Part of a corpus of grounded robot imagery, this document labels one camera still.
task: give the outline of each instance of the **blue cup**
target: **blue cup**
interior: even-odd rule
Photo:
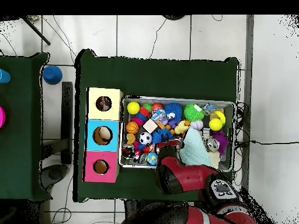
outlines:
[[[8,83],[10,80],[11,75],[3,69],[0,69],[0,83]]]
[[[49,65],[44,68],[43,78],[49,84],[58,84],[62,80],[62,71],[57,66]]]

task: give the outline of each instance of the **round hole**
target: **round hole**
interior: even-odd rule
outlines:
[[[107,126],[99,126],[93,131],[92,138],[98,145],[107,145],[112,140],[112,131]]]
[[[96,108],[99,111],[108,111],[111,108],[111,99],[108,96],[100,96],[96,100]]]
[[[105,173],[107,173],[109,166],[108,166],[108,163],[105,162],[104,160],[97,160],[93,164],[93,169],[96,173],[105,174]]]

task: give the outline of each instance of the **pink box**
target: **pink box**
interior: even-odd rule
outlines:
[[[119,173],[117,152],[109,151],[86,151],[85,182],[115,183]],[[108,170],[104,174],[96,173],[93,165],[97,160],[104,160],[108,164]]]

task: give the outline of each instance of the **green tablecloth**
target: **green tablecloth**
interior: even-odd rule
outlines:
[[[124,95],[171,97],[236,102],[236,58],[221,61],[169,61],[156,59],[98,58],[91,50],[76,57],[74,199],[127,198],[195,201],[197,191],[163,195],[154,181],[153,169],[120,168],[115,183],[82,182],[86,88],[120,89]]]
[[[6,123],[0,129],[0,198],[47,200],[39,183],[41,157],[40,71],[48,54],[0,57],[11,81],[0,83]]]

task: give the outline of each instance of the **light blue cloth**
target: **light blue cloth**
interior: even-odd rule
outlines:
[[[187,131],[184,148],[180,150],[180,158],[186,165],[211,165],[208,152],[199,132],[192,127]]]

